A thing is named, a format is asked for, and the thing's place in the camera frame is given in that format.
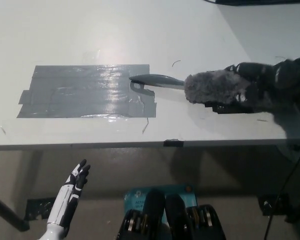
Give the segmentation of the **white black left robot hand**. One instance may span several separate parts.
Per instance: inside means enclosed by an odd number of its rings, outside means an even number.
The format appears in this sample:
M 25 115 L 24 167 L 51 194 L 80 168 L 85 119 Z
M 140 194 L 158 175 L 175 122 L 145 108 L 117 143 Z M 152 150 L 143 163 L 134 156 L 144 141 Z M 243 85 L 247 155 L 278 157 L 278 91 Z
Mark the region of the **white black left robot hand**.
M 64 229 L 70 227 L 83 187 L 88 181 L 90 167 L 84 159 L 69 174 L 54 201 L 48 224 L 55 224 Z

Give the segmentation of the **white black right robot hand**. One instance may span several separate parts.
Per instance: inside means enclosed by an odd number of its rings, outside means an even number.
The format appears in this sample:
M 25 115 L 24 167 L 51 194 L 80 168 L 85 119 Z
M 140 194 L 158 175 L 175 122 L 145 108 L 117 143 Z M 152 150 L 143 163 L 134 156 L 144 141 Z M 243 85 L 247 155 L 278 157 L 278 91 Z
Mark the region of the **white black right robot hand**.
M 225 68 L 249 82 L 234 105 L 250 112 L 273 111 L 300 103 L 300 57 L 270 65 L 241 62 Z

